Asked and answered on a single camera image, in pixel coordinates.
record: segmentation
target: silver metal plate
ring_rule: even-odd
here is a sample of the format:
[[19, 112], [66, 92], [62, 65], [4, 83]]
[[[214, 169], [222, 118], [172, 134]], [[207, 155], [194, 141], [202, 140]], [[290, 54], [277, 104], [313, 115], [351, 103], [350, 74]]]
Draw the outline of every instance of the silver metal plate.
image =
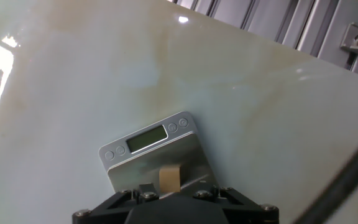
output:
[[[167, 134], [165, 139], [130, 152], [127, 140], [159, 126], [165, 129]], [[138, 188], [139, 184], [150, 182], [154, 183], [159, 191], [160, 168], [173, 164], [181, 165], [182, 191], [200, 180], [217, 185], [197, 134], [191, 114], [181, 112], [100, 148], [99, 156], [114, 191], [134, 189]], [[112, 153], [113, 156], [106, 157], [106, 154]]]

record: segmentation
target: lcd screen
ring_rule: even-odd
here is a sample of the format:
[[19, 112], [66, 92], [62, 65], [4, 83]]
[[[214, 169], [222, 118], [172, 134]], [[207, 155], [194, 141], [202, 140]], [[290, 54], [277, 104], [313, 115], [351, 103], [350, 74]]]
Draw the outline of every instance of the lcd screen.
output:
[[155, 142], [163, 140], [167, 137], [163, 126], [158, 126], [143, 134], [127, 140], [128, 148], [130, 152], [136, 152], [139, 149], [143, 149]]

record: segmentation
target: black mount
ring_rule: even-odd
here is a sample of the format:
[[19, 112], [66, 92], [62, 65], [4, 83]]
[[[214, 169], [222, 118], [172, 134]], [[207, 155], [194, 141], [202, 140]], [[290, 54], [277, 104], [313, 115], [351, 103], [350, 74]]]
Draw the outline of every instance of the black mount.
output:
[[92, 211], [74, 213], [73, 224], [279, 223], [277, 207], [259, 206], [232, 188], [199, 182], [197, 189], [192, 196], [174, 193], [159, 199], [153, 184], [142, 184], [115, 193]]

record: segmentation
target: black cable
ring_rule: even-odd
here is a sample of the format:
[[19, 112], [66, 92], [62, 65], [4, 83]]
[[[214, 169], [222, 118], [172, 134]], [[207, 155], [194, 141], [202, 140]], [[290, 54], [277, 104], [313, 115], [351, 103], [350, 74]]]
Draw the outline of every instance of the black cable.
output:
[[325, 222], [358, 186], [358, 151], [295, 224]]

